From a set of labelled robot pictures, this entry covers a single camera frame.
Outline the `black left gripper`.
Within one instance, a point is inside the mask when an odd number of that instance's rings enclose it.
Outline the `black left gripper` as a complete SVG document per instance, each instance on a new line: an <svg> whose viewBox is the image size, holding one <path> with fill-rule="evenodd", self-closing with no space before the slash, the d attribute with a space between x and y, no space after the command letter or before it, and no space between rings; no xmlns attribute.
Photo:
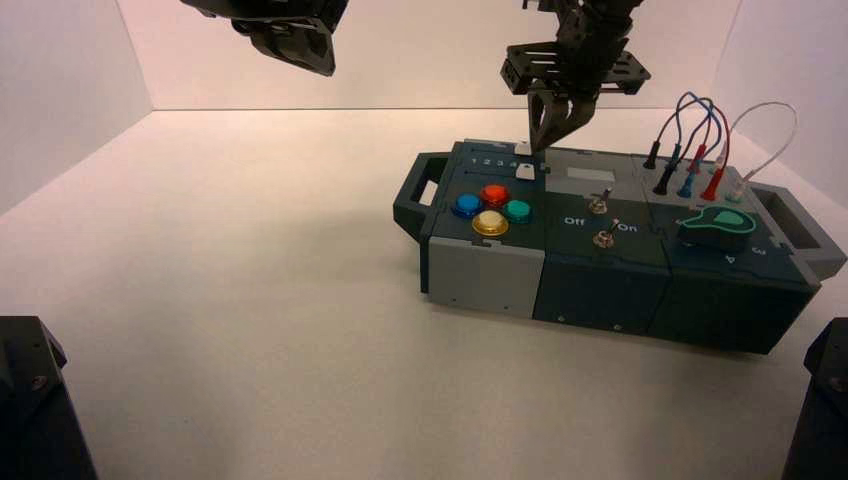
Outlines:
<svg viewBox="0 0 848 480"><path fill-rule="evenodd" d="M330 77L336 69L332 35L346 0L184 0L208 18L226 18L260 53Z"/></svg>

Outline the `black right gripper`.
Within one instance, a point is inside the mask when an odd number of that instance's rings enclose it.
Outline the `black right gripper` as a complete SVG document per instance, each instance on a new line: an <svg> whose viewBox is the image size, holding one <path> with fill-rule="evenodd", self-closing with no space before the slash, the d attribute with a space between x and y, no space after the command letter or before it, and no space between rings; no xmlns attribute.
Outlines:
<svg viewBox="0 0 848 480"><path fill-rule="evenodd" d="M640 0L537 1L558 21L555 39L511 45L500 74L514 95L528 94L529 136L542 151L584 127L601 93L635 95L651 73L626 50ZM587 97L571 97L557 93Z"/></svg>

